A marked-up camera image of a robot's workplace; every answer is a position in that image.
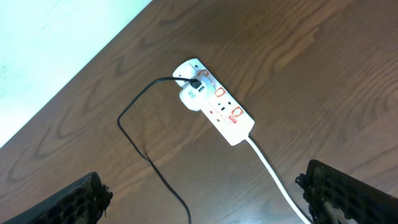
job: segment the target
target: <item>white power strip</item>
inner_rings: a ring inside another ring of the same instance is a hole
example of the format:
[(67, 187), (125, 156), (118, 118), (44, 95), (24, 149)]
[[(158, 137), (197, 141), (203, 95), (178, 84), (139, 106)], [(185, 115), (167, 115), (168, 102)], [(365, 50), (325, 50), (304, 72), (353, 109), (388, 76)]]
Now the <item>white power strip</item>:
[(226, 88), (196, 58), (187, 60), (178, 66), (173, 72), (173, 77), (197, 79), (200, 81), (196, 83), (176, 81), (182, 87), (180, 99), (184, 105), (193, 111), (202, 110), (232, 146), (242, 140), (246, 140), (270, 172), (271, 177), (295, 213), (304, 223), (311, 224), (311, 221), (292, 200), (292, 197), (286, 191), (283, 183), (265, 156), (249, 137), (250, 130), (254, 126), (254, 120), (231, 94), (228, 93)]

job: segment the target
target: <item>power cord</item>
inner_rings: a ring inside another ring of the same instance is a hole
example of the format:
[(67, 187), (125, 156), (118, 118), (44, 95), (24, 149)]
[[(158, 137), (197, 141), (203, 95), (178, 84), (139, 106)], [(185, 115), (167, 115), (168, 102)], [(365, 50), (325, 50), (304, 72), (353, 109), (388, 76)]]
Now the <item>power cord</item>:
[(152, 81), (150, 84), (148, 84), (132, 101), (130, 104), (128, 104), (128, 106), (123, 110), (123, 112), (119, 115), (118, 117), (118, 127), (119, 129), (123, 132), (123, 134), (125, 135), (125, 137), (130, 141), (130, 143), (132, 144), (132, 146), (136, 149), (136, 151), (138, 152), (138, 154), (149, 163), (149, 165), (155, 170), (156, 174), (159, 176), (159, 178), (162, 180), (163, 184), (167, 187), (167, 189), (177, 198), (177, 200), (181, 203), (181, 205), (185, 208), (185, 211), (187, 212), (187, 216), (188, 216), (188, 224), (192, 224), (191, 221), (191, 213), (189, 211), (189, 208), (187, 206), (187, 204), (182, 200), (182, 198), (178, 195), (178, 193), (176, 193), (176, 191), (170, 186), (169, 183), (167, 183), (167, 181), (164, 179), (163, 175), (160, 173), (160, 171), (156, 168), (155, 164), (151, 161), (151, 159), (148, 156), (143, 155), (143, 153), (138, 149), (138, 147), (136, 146), (136, 144), (132, 141), (132, 139), (130, 138), (130, 136), (127, 134), (127, 132), (123, 129), (121, 123), (120, 123), (120, 119), (122, 118), (122, 116), (127, 112), (127, 110), (130, 109), (130, 107), (138, 100), (138, 98), (144, 94), (152, 85), (158, 83), (158, 82), (162, 82), (162, 81), (171, 81), (171, 80), (179, 80), (179, 81), (186, 81), (186, 82), (190, 82), (195, 83), (198, 80), (196, 79), (188, 79), (188, 78), (176, 78), (176, 77), (164, 77), (164, 78), (158, 78), (154, 81)]
[(301, 218), (301, 220), (305, 224), (312, 224), (312, 222), (307, 218), (307, 216), (299, 209), (299, 207), (296, 205), (296, 203), (293, 201), (292, 197), (287, 193), (286, 188), (284, 187), (283, 183), (280, 181), (278, 175), (275, 173), (274, 169), (272, 166), (269, 164), (265, 156), (262, 154), (260, 149), (257, 147), (256, 143), (248, 136), (246, 138), (246, 141), (250, 144), (250, 146), (254, 149), (256, 154), (259, 156), (261, 162), (265, 165), (266, 169), (270, 173), (271, 177), (274, 179), (276, 185), (278, 186), (280, 192), (282, 195), (285, 197), (287, 203), (293, 208), (294, 212), (298, 215), (298, 217)]

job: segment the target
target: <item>power strip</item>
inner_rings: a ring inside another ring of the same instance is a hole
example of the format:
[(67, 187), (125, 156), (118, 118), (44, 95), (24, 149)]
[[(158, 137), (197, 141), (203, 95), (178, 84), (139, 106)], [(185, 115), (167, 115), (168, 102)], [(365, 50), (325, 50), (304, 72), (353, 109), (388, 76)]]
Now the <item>power strip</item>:
[(232, 146), (249, 136), (254, 120), (198, 59), (182, 63), (173, 77), (200, 81), (176, 81), (182, 87), (180, 99), (188, 109), (202, 110)]

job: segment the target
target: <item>light green surface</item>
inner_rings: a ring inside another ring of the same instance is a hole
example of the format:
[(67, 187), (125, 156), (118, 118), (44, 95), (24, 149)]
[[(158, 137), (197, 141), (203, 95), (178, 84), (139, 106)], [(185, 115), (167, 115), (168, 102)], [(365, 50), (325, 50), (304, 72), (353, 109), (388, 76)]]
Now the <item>light green surface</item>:
[(0, 0), (0, 147), (150, 0)]

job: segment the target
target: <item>wood grain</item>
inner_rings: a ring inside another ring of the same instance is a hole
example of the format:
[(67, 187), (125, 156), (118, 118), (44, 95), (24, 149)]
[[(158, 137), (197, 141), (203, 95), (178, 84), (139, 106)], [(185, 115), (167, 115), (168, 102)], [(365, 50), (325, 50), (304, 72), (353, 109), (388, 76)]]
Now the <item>wood grain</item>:
[[(186, 223), (116, 126), (155, 78), (198, 57), (256, 120), (295, 201), (318, 159), (398, 197), (398, 2), (154, 1), (0, 150), (0, 222), (90, 171), (114, 192), (100, 223)], [(157, 85), (123, 126), (194, 223), (300, 223), (245, 142)]]

